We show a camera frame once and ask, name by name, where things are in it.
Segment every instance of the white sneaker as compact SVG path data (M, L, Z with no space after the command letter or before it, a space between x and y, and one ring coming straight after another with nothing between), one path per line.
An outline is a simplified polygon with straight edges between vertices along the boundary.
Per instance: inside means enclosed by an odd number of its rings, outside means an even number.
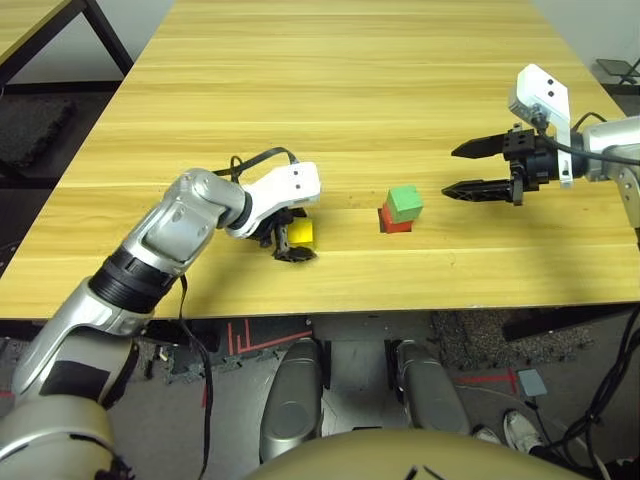
M476 427L475 431L473 432L473 438L477 438L478 440L482 440L483 442L502 445L500 437L498 437L498 435L496 435L493 430L491 430L489 427L485 427L484 425L478 425L478 427Z
M517 410L504 414L503 425L507 445L514 450L529 453L533 447L544 445L536 427Z

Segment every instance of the red cube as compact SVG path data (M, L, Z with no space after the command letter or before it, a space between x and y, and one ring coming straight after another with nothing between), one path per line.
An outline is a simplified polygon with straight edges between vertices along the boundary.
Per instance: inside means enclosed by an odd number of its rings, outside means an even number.
M393 223L393 218L391 217L391 210L389 210L389 206L387 205L387 202L385 202L384 205L382 205L380 218L382 218L382 224L384 226L384 231L386 233L400 233L400 232L411 231L411 225L413 224L413 222Z

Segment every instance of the red floor marking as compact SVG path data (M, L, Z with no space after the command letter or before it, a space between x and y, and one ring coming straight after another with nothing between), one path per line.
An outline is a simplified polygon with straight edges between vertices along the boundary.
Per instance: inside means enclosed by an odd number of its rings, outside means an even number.
M249 319L244 319L244 335L247 339L247 347L251 345L251 332L249 331Z
M240 345L240 335L237 335L236 345L238 347L238 353L246 353L246 352L251 352L253 350L259 350L261 348L273 347L274 345L285 343L291 340L296 340L298 338L310 337L312 333L313 331L307 330L306 332L296 333L295 335L288 335L286 337L276 338L275 340L271 340L269 342L259 343L257 345L247 345L244 348Z
M511 393L515 395L516 393L518 393L518 384L516 383L517 378L513 373L513 369L511 367L507 368L507 373L509 374L509 382L511 383Z
M518 384L517 377L515 373L513 373L513 369L511 367L507 368L506 375L486 375L479 377L458 377L454 378L454 381L458 383L499 383L499 382L507 382L511 385L511 393L514 395L518 393Z
M233 355L233 332L231 322L227 323L227 340L229 341L229 355Z

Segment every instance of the green cube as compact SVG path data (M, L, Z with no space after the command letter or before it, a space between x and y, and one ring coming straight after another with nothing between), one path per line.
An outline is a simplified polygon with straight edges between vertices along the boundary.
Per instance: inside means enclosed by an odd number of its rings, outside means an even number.
M387 195L387 205L389 205L393 223L415 220L424 206L418 190L413 185L390 189L389 195Z

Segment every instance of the yellow cube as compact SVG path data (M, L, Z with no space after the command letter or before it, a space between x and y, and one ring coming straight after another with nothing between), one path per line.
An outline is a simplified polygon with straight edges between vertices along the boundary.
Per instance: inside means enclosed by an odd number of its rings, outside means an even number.
M296 217L288 226L287 236L292 247L313 249L313 222L309 217Z

